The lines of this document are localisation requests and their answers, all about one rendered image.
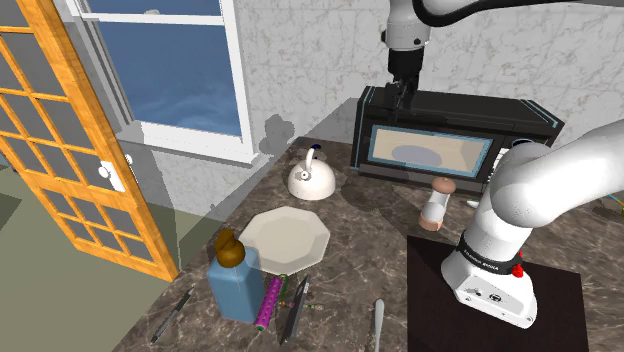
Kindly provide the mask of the white kettle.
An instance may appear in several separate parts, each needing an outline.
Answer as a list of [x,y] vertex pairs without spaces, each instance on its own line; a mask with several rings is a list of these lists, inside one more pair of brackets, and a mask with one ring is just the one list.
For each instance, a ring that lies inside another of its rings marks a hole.
[[315,153],[321,148],[312,145],[305,159],[298,162],[290,171],[287,188],[291,195],[306,201],[323,200],[331,196],[336,189],[336,178],[332,168],[319,160]]

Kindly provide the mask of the black microwave oven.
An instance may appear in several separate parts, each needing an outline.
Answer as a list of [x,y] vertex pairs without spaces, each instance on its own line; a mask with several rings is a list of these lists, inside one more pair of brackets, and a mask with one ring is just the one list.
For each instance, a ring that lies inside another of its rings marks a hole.
[[447,177],[479,196],[502,155],[526,142],[551,146],[565,123],[533,100],[418,91],[393,109],[382,87],[357,104],[351,166],[362,175],[419,185]]

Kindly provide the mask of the thin multicoloured stick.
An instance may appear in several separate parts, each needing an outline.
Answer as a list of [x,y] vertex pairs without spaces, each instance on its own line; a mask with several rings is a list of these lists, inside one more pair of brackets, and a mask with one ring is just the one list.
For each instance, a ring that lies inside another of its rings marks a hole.
[[[279,305],[283,308],[294,308],[296,306],[295,302],[285,301],[285,300],[281,300],[279,302]],[[301,306],[304,308],[308,308],[308,309],[312,309],[316,311],[323,311],[325,309],[323,304],[304,303],[304,304],[301,304]]]

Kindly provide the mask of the dark grey pen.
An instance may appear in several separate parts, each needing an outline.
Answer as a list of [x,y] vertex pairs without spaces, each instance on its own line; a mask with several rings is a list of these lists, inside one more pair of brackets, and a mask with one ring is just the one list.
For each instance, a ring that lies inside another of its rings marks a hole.
[[195,290],[195,286],[191,286],[187,292],[180,298],[180,300],[176,303],[174,308],[171,310],[167,318],[162,322],[162,324],[158,327],[158,329],[152,335],[149,344],[154,344],[158,341],[158,339],[162,336],[162,334],[167,330],[168,326],[171,322],[176,318],[176,316],[180,313],[184,305],[192,296]]

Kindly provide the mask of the black phone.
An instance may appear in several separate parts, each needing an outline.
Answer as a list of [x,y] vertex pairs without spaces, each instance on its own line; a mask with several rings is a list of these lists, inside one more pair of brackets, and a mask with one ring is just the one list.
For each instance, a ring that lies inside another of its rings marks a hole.
[[286,325],[284,327],[284,331],[280,340],[281,345],[286,344],[288,341],[292,340],[296,336],[298,322],[301,312],[304,308],[305,299],[309,288],[309,282],[310,275],[306,275],[297,287],[294,297],[294,306],[290,309],[288,318],[286,320]]

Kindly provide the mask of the purple cylinder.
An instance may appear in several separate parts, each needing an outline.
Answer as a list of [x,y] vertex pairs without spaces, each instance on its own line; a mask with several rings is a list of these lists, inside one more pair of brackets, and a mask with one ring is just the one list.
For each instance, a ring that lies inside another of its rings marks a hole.
[[264,331],[268,328],[273,310],[278,302],[278,298],[284,290],[284,285],[288,281],[286,274],[279,274],[273,277],[268,285],[261,307],[258,311],[254,326],[258,331]]

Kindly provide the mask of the white octagonal plate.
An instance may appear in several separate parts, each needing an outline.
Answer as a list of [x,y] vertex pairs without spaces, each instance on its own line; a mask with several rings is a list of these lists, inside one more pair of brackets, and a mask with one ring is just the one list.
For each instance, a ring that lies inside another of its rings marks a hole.
[[283,206],[255,215],[239,240],[258,251],[259,269],[292,275],[319,263],[330,231],[312,211]]

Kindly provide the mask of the white and tan pepper mill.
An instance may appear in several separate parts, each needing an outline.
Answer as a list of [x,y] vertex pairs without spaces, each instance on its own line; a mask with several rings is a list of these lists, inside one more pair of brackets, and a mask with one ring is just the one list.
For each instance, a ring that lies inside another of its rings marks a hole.
[[432,192],[421,210],[419,225],[427,230],[436,232],[443,223],[450,195],[455,192],[456,184],[447,177],[436,177],[431,183]]

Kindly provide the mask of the wooden glazed door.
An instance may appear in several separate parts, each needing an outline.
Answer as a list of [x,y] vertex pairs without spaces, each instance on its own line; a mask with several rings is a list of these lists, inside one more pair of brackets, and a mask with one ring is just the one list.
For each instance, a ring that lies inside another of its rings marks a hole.
[[177,277],[53,0],[0,0],[0,154],[77,250]]

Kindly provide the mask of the white-handled knife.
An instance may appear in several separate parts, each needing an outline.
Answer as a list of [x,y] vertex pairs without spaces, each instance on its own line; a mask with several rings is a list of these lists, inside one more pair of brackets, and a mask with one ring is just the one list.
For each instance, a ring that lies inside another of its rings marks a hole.
[[374,349],[373,352],[379,352],[380,337],[382,332],[383,320],[385,312],[385,303],[381,298],[375,301],[374,305]]

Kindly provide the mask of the white-framed window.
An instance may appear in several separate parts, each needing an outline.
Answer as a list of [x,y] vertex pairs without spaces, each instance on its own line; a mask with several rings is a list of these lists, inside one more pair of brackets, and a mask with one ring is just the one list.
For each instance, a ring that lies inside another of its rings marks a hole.
[[235,0],[59,0],[119,140],[250,164]]

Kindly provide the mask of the blue bottle with brown stopper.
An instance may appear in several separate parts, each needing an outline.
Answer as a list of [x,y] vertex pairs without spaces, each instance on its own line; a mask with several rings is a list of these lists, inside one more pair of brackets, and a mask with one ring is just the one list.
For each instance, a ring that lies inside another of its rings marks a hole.
[[265,294],[259,254],[244,246],[231,229],[224,229],[214,244],[215,258],[206,272],[223,318],[253,323]]

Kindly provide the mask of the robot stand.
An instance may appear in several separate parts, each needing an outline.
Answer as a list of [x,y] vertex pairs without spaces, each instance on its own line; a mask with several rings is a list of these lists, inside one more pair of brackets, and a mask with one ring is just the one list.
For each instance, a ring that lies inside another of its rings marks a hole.
[[408,352],[589,352],[581,276],[525,263],[538,303],[528,329],[458,302],[440,265],[453,247],[407,239]]

